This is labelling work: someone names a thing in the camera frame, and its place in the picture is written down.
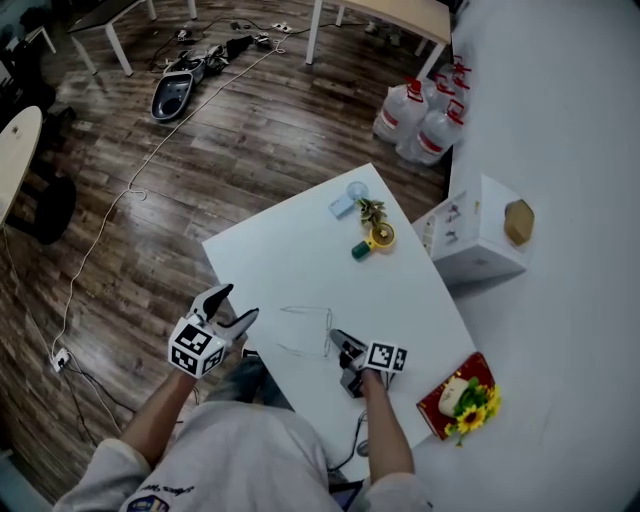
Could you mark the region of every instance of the logo patch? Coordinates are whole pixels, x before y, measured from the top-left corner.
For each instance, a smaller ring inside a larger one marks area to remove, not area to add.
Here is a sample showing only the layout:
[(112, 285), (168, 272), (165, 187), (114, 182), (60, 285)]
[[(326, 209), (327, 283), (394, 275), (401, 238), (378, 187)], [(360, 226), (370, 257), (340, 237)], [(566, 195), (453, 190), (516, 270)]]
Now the logo patch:
[(167, 512), (169, 505), (157, 496), (145, 496), (129, 503), (127, 512)]

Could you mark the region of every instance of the hand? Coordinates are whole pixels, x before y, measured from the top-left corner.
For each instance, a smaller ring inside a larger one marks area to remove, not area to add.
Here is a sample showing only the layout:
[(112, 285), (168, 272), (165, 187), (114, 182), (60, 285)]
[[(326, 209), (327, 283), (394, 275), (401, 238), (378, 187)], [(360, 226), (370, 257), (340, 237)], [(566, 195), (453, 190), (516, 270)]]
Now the hand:
[(370, 398), (376, 391), (383, 390), (382, 377), (375, 370), (365, 369), (362, 372), (362, 394), (365, 398)]

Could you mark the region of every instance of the wooden block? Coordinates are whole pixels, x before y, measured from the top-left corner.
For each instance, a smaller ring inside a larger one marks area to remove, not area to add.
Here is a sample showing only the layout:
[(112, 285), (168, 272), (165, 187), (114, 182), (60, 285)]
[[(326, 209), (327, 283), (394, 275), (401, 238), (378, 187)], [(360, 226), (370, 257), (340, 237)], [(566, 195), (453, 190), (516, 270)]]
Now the wooden block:
[(504, 232), (518, 247), (531, 239), (535, 216), (531, 207), (522, 199), (507, 205)]

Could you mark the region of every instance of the plastic bottle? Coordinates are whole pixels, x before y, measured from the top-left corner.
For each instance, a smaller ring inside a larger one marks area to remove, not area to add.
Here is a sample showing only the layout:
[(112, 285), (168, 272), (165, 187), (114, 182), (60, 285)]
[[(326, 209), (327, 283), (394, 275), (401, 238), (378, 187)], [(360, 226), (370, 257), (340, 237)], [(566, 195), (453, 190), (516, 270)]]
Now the plastic bottle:
[(429, 110), (444, 111), (449, 101), (455, 98), (456, 91), (446, 76), (436, 73), (433, 78), (433, 81), (428, 78), (423, 80), (422, 97), (429, 105)]
[(389, 88), (373, 123), (373, 133), (382, 140), (396, 144), (415, 129), (428, 107), (429, 104), (422, 97), (420, 81), (409, 78), (406, 85)]
[[(453, 60), (453, 64), (443, 64), (434, 78), (441, 77), (440, 81), (446, 83), (449, 89), (454, 91), (455, 99), (462, 103), (465, 107), (465, 110), (463, 111), (464, 113), (468, 108), (470, 87), (467, 74), (471, 72), (471, 68), (468, 68), (464, 65), (462, 57), (460, 57), (459, 55), (454, 55)], [(447, 105), (448, 102), (447, 104), (442, 105), (441, 110), (444, 111)]]
[(449, 101), (446, 112), (431, 110), (411, 135), (400, 141), (396, 152), (410, 162), (437, 164), (442, 155), (462, 134), (464, 106), (458, 100)]

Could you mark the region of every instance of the sleeve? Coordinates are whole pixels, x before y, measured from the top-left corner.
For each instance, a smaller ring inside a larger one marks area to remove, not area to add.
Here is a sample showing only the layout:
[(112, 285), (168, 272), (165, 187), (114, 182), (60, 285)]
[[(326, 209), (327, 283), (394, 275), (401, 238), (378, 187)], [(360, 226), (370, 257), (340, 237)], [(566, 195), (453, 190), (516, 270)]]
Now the sleeve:
[(100, 443), (82, 480), (53, 512), (117, 511), (151, 473), (136, 450), (117, 439)]
[(409, 473), (388, 475), (371, 486), (365, 495), (369, 512), (429, 512), (429, 503), (424, 484)]

